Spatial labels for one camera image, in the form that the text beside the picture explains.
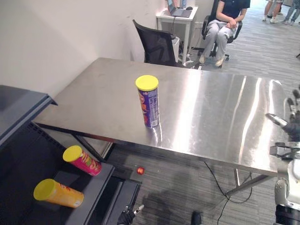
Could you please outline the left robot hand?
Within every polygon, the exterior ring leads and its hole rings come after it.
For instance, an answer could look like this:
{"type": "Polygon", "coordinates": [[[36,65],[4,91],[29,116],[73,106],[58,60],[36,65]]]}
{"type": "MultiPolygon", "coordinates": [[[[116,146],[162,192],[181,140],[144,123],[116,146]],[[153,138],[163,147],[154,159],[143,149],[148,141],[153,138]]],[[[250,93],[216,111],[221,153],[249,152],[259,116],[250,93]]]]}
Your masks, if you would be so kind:
{"type": "Polygon", "coordinates": [[[138,213],[140,213],[144,209],[145,205],[142,204],[135,210],[130,210],[129,208],[126,208],[122,213],[120,214],[117,225],[131,225],[134,218],[138,213]]]}

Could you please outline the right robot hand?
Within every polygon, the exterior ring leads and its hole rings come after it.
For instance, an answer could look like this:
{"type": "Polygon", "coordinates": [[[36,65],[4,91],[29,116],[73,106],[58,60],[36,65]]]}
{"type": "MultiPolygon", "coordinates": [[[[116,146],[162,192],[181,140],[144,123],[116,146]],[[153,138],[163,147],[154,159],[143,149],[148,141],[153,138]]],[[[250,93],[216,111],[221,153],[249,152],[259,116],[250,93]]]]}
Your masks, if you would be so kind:
{"type": "Polygon", "coordinates": [[[295,101],[291,98],[287,99],[290,109],[289,120],[285,120],[275,114],[267,113],[265,116],[277,126],[283,129],[289,138],[290,142],[300,141],[300,88],[292,91],[295,101]]]}

